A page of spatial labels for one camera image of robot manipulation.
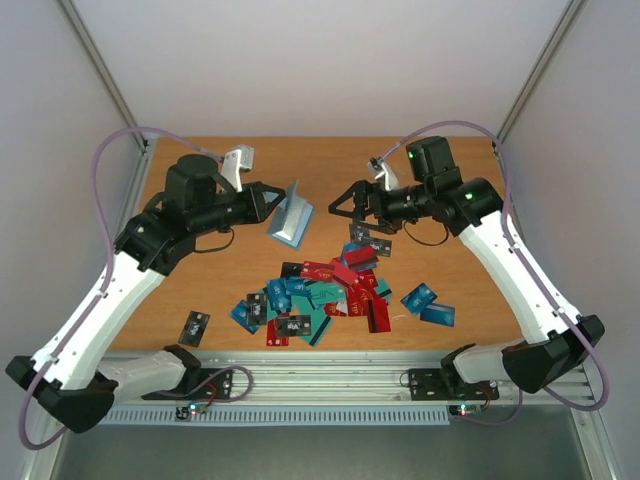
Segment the teal leather card holder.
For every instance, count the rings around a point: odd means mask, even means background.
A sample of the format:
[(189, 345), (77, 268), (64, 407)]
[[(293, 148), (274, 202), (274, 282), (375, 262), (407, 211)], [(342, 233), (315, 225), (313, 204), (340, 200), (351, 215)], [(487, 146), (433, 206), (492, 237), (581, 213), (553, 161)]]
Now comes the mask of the teal leather card holder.
[(276, 207), (267, 235), (298, 250), (314, 216), (314, 206), (298, 194), (299, 181), (286, 189), (285, 199)]

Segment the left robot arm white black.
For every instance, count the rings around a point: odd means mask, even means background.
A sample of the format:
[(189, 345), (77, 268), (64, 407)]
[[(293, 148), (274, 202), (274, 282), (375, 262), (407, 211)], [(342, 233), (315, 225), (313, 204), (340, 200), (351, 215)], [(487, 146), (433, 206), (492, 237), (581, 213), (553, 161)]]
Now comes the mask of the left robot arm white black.
[(286, 197), (262, 182), (242, 184), (239, 151), (223, 162), (180, 157), (155, 194), (109, 243), (104, 271), (58, 333), (31, 356), (16, 356), (7, 375), (66, 429), (95, 427), (118, 404), (149, 394), (189, 398), (201, 388), (201, 363), (179, 345), (120, 365), (105, 352), (131, 315), (178, 266), (199, 237), (264, 222)]

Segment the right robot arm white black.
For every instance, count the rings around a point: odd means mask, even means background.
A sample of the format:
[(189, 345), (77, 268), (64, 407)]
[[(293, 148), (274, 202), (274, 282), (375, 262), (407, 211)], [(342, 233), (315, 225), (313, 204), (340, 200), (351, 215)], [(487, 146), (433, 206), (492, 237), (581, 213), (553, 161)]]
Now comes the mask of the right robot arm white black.
[(385, 234), (431, 218), (475, 255), (501, 291), (520, 339), (448, 354), (441, 361), (444, 390), (459, 397), (480, 381), (507, 380), (536, 393), (581, 365), (604, 336), (604, 324), (581, 314), (553, 285), (503, 212), (496, 189), (484, 178), (463, 180), (444, 137), (414, 141), (406, 153), (414, 185), (398, 187), (386, 162), (373, 158), (375, 181), (354, 182), (328, 210)]

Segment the black card near right arm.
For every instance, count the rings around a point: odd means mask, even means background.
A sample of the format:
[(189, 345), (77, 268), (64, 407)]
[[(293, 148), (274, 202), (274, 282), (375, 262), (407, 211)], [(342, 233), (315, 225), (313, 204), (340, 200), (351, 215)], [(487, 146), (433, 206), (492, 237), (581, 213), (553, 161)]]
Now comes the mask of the black card near right arm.
[(390, 257), (392, 254), (392, 241), (372, 236), (366, 227), (350, 224), (349, 234), (352, 243), (361, 247), (370, 246), (379, 256)]

